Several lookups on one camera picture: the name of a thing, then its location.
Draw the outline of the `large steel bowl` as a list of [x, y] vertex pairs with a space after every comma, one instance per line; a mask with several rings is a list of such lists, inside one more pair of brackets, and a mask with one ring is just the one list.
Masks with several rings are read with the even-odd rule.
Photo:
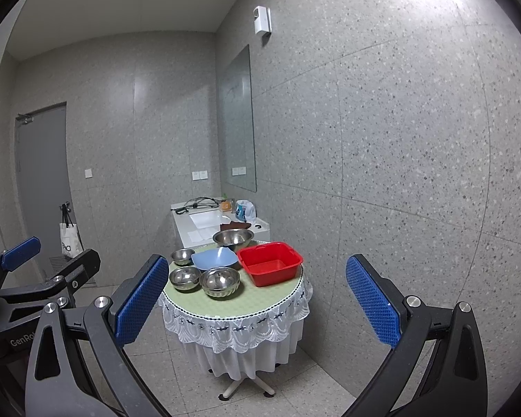
[[213, 242], [218, 247], [227, 247], [234, 252], [247, 247], [253, 239], [254, 233], [249, 229], [227, 229], [213, 235]]

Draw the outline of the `grey door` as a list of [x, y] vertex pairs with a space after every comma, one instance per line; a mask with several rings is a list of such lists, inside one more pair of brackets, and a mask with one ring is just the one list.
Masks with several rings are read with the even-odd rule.
[[66, 161], [66, 105], [49, 106], [16, 118], [16, 176], [27, 234], [40, 240], [35, 261], [50, 278], [71, 259], [62, 253], [61, 205], [70, 202], [77, 224]]

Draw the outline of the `orange bottle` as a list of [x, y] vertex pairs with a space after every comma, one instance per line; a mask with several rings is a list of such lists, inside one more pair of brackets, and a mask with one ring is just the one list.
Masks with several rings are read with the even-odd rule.
[[230, 212], [232, 210], [232, 203], [228, 199], [220, 203], [220, 209], [223, 212]]

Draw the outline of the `white table base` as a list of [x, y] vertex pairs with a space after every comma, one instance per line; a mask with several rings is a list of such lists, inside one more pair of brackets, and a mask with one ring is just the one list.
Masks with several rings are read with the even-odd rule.
[[262, 391], [264, 397], [272, 398], [275, 396], [275, 389], [266, 383], [261, 377], [255, 376], [253, 378], [242, 377], [237, 380], [232, 380], [226, 389], [224, 389], [222, 393], [218, 394], [218, 399], [222, 402], [228, 402], [233, 396], [235, 396], [235, 393], [237, 393], [239, 389], [250, 389], [251, 387], [255, 387], [257, 390]]

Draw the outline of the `ribbed steel bowl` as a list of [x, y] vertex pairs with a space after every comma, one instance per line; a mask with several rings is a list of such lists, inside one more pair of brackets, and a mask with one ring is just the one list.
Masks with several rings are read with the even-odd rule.
[[199, 284], [212, 299], [225, 299], [234, 294], [240, 284], [240, 274], [231, 267], [217, 267], [201, 274]]

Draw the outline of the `white wall box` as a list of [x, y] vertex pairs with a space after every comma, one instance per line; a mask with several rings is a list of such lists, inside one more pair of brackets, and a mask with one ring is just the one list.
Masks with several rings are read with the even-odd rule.
[[253, 10], [255, 34], [260, 36], [272, 33], [271, 9], [256, 6]]

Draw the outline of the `wall mirror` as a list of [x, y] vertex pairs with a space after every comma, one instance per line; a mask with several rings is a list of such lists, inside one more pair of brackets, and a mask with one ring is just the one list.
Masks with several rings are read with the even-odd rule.
[[255, 133], [249, 46], [223, 70], [217, 88], [221, 180], [257, 191]]

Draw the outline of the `double wall socket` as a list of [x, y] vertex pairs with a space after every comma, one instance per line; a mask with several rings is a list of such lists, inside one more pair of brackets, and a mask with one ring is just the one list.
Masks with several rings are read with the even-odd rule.
[[202, 181], [202, 180], [207, 180], [207, 179], [209, 179], [209, 174], [206, 170], [192, 172], [193, 181]]

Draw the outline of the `medium steel bowl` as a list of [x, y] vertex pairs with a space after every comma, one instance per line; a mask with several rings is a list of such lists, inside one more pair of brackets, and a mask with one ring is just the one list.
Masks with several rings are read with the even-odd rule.
[[199, 287], [201, 271], [196, 267], [177, 267], [169, 273], [169, 281], [179, 292], [190, 293]]

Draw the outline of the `small steel bowl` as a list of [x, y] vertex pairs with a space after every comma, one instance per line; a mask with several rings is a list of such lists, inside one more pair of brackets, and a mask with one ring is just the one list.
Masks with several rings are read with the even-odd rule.
[[187, 265], [193, 264], [193, 254], [196, 252], [192, 248], [180, 248], [179, 250], [171, 253], [172, 261], [178, 267], [186, 267]]

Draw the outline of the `blue white package bag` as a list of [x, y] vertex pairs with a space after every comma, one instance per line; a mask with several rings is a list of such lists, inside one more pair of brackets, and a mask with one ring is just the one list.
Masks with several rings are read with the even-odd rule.
[[238, 199], [235, 210], [236, 219], [241, 222], [254, 223], [257, 218], [256, 207], [248, 199]]

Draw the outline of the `white tote bag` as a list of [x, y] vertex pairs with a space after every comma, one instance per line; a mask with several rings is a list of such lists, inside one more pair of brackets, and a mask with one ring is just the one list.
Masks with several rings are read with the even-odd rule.
[[62, 222], [60, 223], [62, 253], [73, 259], [83, 253], [82, 238], [77, 224], [71, 218], [70, 202], [64, 202], [60, 209], [62, 212]]

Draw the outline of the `red plastic basin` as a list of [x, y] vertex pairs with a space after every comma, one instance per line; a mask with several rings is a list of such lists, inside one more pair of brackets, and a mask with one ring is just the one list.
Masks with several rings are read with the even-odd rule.
[[237, 252], [237, 257], [256, 287], [292, 280], [304, 261], [293, 247], [283, 242], [245, 247]]

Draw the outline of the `white sink counter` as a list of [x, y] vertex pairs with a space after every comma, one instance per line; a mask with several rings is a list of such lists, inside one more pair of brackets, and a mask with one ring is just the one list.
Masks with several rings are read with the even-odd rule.
[[220, 225], [238, 221], [233, 212], [223, 212], [213, 199], [190, 199], [171, 205], [171, 215], [184, 247], [201, 247], [213, 241]]

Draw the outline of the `round table green cloth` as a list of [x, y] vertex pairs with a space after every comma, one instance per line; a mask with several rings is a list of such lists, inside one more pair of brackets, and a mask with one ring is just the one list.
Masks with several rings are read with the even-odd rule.
[[292, 280], [256, 287], [243, 269], [231, 296], [213, 299], [197, 288], [189, 293], [168, 283], [158, 304], [166, 331], [204, 373], [232, 380], [272, 373], [289, 362], [303, 337], [313, 294], [303, 270]]

